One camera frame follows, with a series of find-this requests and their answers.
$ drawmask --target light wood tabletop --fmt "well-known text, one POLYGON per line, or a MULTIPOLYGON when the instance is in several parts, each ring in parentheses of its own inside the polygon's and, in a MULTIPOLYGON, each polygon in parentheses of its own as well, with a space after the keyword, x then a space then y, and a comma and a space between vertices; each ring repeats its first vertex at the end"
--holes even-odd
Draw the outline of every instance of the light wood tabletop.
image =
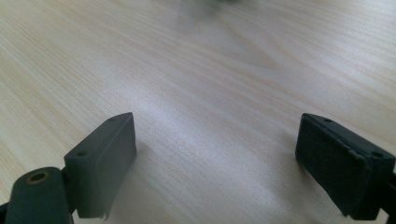
POLYGON ((395 62, 394 0, 2 0, 0 203, 131 111, 110 219, 76 223, 362 223, 295 160, 300 117, 396 154, 395 62))

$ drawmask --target wooden surface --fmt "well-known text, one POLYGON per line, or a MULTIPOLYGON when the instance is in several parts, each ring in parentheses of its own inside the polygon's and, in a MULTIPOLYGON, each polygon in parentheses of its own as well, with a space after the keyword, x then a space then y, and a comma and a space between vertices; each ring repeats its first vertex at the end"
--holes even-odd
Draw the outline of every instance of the wooden surface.
POLYGON ((395 62, 394 0, 2 0, 0 203, 132 111, 108 223, 359 223, 294 159, 300 116, 396 154, 395 62))

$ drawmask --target table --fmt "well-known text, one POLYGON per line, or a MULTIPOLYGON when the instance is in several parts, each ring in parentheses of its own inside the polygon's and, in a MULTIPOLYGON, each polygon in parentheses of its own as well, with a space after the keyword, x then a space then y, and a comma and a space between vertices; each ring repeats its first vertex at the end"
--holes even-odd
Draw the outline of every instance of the table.
POLYGON ((300 117, 396 154, 395 62, 393 0, 3 0, 0 203, 132 111, 107 223, 360 223, 295 160, 300 117))

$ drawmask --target dark blurry object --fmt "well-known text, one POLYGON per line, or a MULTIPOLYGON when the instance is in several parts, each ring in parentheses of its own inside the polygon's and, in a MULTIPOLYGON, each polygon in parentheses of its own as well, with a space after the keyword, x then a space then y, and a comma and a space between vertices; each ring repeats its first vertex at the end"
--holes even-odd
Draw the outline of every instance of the dark blurry object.
POLYGON ((395 157, 387 151, 330 119, 303 114, 296 158, 344 216, 375 220, 382 207, 389 223, 396 217, 395 157))
POLYGON ((64 157, 61 170, 47 167, 20 177, 0 223, 63 224, 109 214, 120 184, 136 157, 132 113, 105 121, 64 157))

